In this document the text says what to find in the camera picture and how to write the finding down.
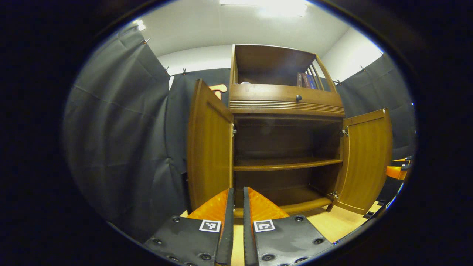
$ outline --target cabinet shelf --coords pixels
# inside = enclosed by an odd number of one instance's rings
[[[279,206],[287,214],[307,212],[316,208],[332,204],[332,200],[314,191],[309,187],[297,187],[278,190],[258,191],[267,199]],[[243,199],[243,190],[236,190],[235,204],[239,206]],[[235,218],[243,218],[243,208],[235,208]]]
[[[284,159],[235,159],[234,171],[277,171],[311,168],[343,162],[342,159],[321,159],[313,157]]]

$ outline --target door hinge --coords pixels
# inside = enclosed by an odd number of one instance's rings
[[[348,137],[348,126],[345,127],[345,130],[338,132],[338,134],[340,135],[340,137],[343,137],[343,135],[346,135]]]
[[[339,198],[339,196],[340,196],[340,195],[337,193],[337,191],[336,191],[336,190],[335,190],[335,191],[333,191],[333,192],[330,192],[330,194],[329,194],[329,195],[330,195],[330,196],[332,196],[332,197],[334,197],[334,198],[336,198],[336,199],[338,199],[338,198]]]

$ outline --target white wall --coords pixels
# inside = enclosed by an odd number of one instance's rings
[[[167,72],[174,75],[183,72],[197,70],[230,68],[232,62],[232,45],[219,45],[183,50],[168,53],[158,57],[164,68],[169,67]],[[169,80],[169,88],[174,77]]]
[[[344,81],[378,59],[382,55],[381,49],[362,33],[350,28],[330,50],[321,57],[330,77],[333,80]],[[322,70],[316,63],[319,75],[324,77]]]
[[[333,80],[344,81],[381,56],[381,49],[354,28],[350,28],[330,50],[321,57]],[[197,70],[230,68],[231,45],[207,46],[169,53],[158,57],[169,75]],[[325,77],[316,62],[314,66]],[[169,87],[174,80],[171,77]]]

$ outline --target screw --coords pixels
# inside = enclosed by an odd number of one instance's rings
[[[274,255],[273,254],[266,254],[266,255],[263,255],[263,257],[261,259],[264,260],[264,261],[270,261],[270,260],[274,259]]]
[[[305,259],[307,259],[307,258],[306,258],[306,257],[302,257],[302,258],[300,258],[300,259],[297,259],[295,263],[301,262],[301,261],[303,261],[303,260],[305,260]]]
[[[212,257],[211,257],[209,254],[202,254],[202,255],[201,255],[201,259],[203,259],[203,260],[211,260]]]
[[[322,243],[324,240],[322,238],[317,238],[316,240],[314,240],[314,244],[318,245],[320,243]]]

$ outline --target wooden cabinet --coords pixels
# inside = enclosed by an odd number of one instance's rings
[[[295,87],[297,72],[313,60],[330,91]],[[241,218],[243,187],[250,186],[289,214],[332,204],[365,214],[391,161],[389,112],[344,119],[330,80],[315,54],[235,45],[229,108],[196,82],[187,147],[192,209],[234,187]],[[251,84],[235,84],[243,81]]]

